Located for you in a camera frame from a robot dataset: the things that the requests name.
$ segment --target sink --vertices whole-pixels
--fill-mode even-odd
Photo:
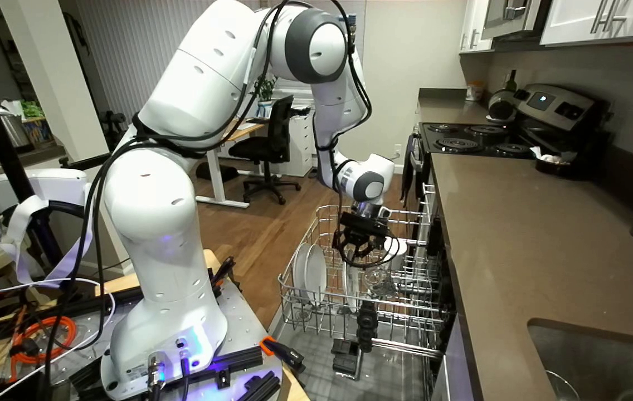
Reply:
[[[633,388],[633,336],[557,321],[530,321],[528,334],[555,394],[568,383],[580,399],[617,399]]]

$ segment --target kitchen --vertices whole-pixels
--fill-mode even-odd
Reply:
[[[461,45],[468,42],[461,40],[461,20],[466,20],[466,9],[468,7],[461,2],[426,0],[412,0],[406,4],[383,0],[366,4],[363,65],[377,111],[366,127],[357,129],[354,136],[343,138],[345,151],[354,154],[357,158],[366,156],[359,151],[363,151],[363,143],[368,143],[368,151],[399,158],[406,147],[406,136],[417,131],[421,123],[428,123],[423,120],[428,109],[423,109],[421,102],[444,105],[444,109],[466,109],[468,105],[464,102],[464,91],[468,85],[493,94],[504,87],[510,69],[517,69],[519,87],[526,87],[528,82],[557,82],[582,89],[597,98],[606,98],[611,102],[611,120],[606,123],[606,129],[615,134],[613,145],[631,154],[617,160],[633,163],[633,45],[470,51],[461,49]],[[568,236],[571,232],[586,232],[577,225],[577,221],[591,221],[593,227],[588,227],[584,236],[593,243],[591,250],[584,250],[584,243],[577,245],[575,238],[580,236],[571,236],[564,245],[557,245],[557,258],[553,256],[551,263],[542,263],[542,258],[551,256],[551,250],[542,245],[533,245],[537,252],[515,258],[526,261],[526,265],[539,265],[535,270],[537,276],[551,281],[544,283],[544,287],[553,283],[566,287],[571,281],[582,283],[606,276],[606,283],[611,285],[606,292],[620,294],[620,299],[613,294],[608,299],[597,299],[597,303],[586,296],[577,299],[593,303],[595,307],[577,310],[571,323],[586,327],[593,323],[588,314],[604,314],[604,323],[597,327],[608,327],[606,321],[622,319],[622,314],[611,310],[620,307],[626,319],[633,316],[633,278],[629,278],[633,270],[633,238],[629,236],[629,227],[633,223],[631,209],[608,203],[604,194],[588,189],[586,183],[557,180],[542,176],[533,167],[519,167],[524,165],[522,160],[479,163],[479,158],[455,158],[457,156],[435,156],[435,174],[452,247],[450,254],[457,270],[455,276],[461,285],[461,296],[466,303],[464,330],[466,334],[473,330],[470,339],[475,341],[470,343],[470,350],[466,341],[466,356],[468,363],[475,363],[473,376],[477,376],[475,397],[481,392],[481,399],[548,399],[553,397],[553,390],[546,388],[546,374],[539,372],[539,356],[535,354],[535,345],[526,334],[526,321],[522,321],[530,316],[533,310],[513,312],[508,303],[530,303],[533,299],[542,301],[542,294],[546,294],[542,303],[537,301],[539,310],[535,312],[542,314],[542,310],[546,310],[546,316],[557,316],[559,321],[566,321],[571,316],[566,312],[573,307],[562,301],[566,296],[559,299],[555,292],[539,292],[542,287],[530,281],[524,285],[526,290],[517,290],[522,285],[515,281],[517,276],[522,278],[519,270],[495,272],[495,267],[488,270],[479,263],[484,263],[481,258],[506,263],[510,261],[501,261],[506,254],[517,254],[519,247],[528,245],[526,241],[517,241],[513,245],[497,238],[519,238],[522,234],[530,234],[528,238],[535,238],[539,229],[551,229],[546,238],[557,234]],[[631,165],[629,169],[615,172],[615,183],[611,185],[613,192],[624,180],[633,180]],[[530,196],[530,192],[524,189],[530,183],[535,183],[537,196],[533,196],[530,203],[522,203],[522,198]],[[629,185],[626,189],[620,189],[624,192],[624,203],[633,203],[633,183],[624,185]],[[522,198],[510,198],[510,194],[504,189],[515,189],[522,194]],[[473,254],[464,241],[493,245],[479,247],[479,252]],[[600,256],[608,252],[615,261],[606,261],[606,272],[595,270],[593,265],[604,265],[604,258]],[[633,336],[633,321],[615,327]]]

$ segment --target wooden floor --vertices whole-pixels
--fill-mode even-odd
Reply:
[[[238,176],[225,183],[227,198],[241,198],[241,180]],[[203,247],[221,261],[234,256],[234,278],[265,327],[279,310],[276,276],[288,267],[314,209],[339,201],[317,178],[292,180],[301,183],[301,192],[281,187],[285,205],[279,205],[267,192],[254,194],[247,209],[198,205]],[[401,180],[395,178],[386,205],[399,207],[399,189]],[[210,194],[210,180],[198,178],[196,192]]]

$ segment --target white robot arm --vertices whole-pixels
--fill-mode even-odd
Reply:
[[[321,183],[354,203],[377,209],[383,203],[392,163],[379,156],[352,163],[334,149],[339,136],[370,114],[343,22],[303,4],[252,11],[216,0],[187,31],[105,165],[103,205],[143,290],[103,356],[111,399],[205,370],[227,334],[203,261],[185,156],[225,140],[250,85],[267,67],[312,87]],[[363,218],[372,218],[374,207],[361,207]]]

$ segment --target stove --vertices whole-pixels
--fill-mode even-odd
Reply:
[[[508,125],[421,125],[428,154],[475,154],[497,158],[530,158],[528,145]]]

